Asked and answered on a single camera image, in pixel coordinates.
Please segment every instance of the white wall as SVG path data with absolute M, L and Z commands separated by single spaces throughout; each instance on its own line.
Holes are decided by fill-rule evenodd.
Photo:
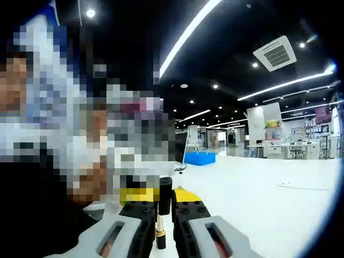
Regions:
M 256 140 L 264 139 L 264 110 L 263 106 L 253 107 L 247 110 L 249 144 L 256 144 Z

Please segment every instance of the table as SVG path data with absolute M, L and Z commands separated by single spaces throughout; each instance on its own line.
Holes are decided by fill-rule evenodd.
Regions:
M 260 157 L 259 156 L 259 149 L 263 148 L 264 146 L 266 146 L 266 145 L 264 145 L 264 144 L 252 144 L 252 145 L 248 145 L 247 148 L 255 148 L 256 152 L 257 152 L 257 157 Z
M 334 202 L 340 160 L 216 159 L 201 167 L 189 164 L 183 174 L 172 176 L 173 188 L 197 194 L 212 216 L 223 217 L 249 237 L 261 256 L 297 257 Z M 164 227 L 167 248 L 158 250 L 154 242 L 150 258 L 178 257 L 171 214 L 164 216 Z

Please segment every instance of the white pillar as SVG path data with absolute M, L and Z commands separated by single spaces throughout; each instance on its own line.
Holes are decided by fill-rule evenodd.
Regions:
M 198 128 L 197 125 L 190 125 L 188 127 L 189 138 L 188 144 L 198 144 Z

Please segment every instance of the blue box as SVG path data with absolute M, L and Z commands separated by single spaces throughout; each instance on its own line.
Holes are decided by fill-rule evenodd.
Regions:
M 203 166 L 215 162 L 215 153 L 212 152 L 186 152 L 185 163 Z

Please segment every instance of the recessed ceiling light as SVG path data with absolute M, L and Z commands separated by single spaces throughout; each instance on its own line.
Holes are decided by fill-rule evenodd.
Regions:
M 87 10 L 87 12 L 86 12 L 86 16 L 87 16 L 88 18 L 93 18 L 95 15 L 96 15 L 96 11 L 93 10 L 93 9 L 89 9 L 89 10 Z

